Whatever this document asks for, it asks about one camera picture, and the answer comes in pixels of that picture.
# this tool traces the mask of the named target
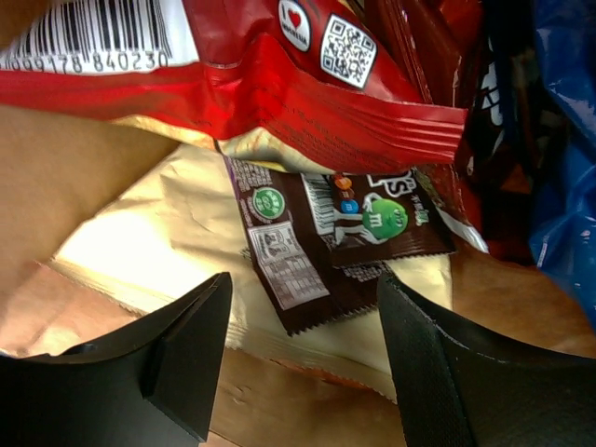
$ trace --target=nutrition label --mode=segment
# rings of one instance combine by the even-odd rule
[[[283,310],[330,293],[296,239],[290,222],[248,230],[257,262]]]

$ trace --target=qr code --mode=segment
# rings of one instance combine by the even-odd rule
[[[347,84],[363,88],[373,68],[376,44],[361,29],[332,15],[323,35],[320,68]]]

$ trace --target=snack bag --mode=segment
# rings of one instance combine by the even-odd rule
[[[453,162],[466,112],[419,102],[338,0],[75,0],[0,53],[0,103],[292,171]]]
[[[288,335],[376,307],[376,281],[389,270],[381,263],[333,268],[331,188],[322,176],[232,158],[226,164],[252,266]]]
[[[532,253],[540,270],[574,296],[596,328],[596,1],[535,2],[544,85],[572,121],[568,144],[537,189]]]
[[[367,0],[367,25],[425,102],[471,107],[484,89],[481,78],[482,9],[468,0]],[[416,176],[449,228],[480,251],[481,207],[467,181],[473,153],[461,141],[454,163],[424,164]]]
[[[530,0],[483,0],[490,35],[490,78],[484,101],[498,104],[498,126],[484,126],[481,104],[470,112],[466,140],[473,142],[473,173],[481,196],[482,235],[491,254],[534,264],[528,247],[533,191],[545,166],[565,146],[567,120],[544,89],[533,36]]]

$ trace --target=blue plastic bag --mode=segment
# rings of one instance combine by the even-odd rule
[[[596,0],[536,0],[535,35],[545,87],[575,128],[537,193],[530,246],[596,329]]]

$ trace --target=barcode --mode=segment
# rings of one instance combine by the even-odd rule
[[[78,75],[148,72],[193,61],[198,55],[182,0],[57,5],[0,53],[3,69]]]
[[[334,210],[331,187],[322,175],[304,174],[302,178],[317,233],[320,236],[332,234]]]

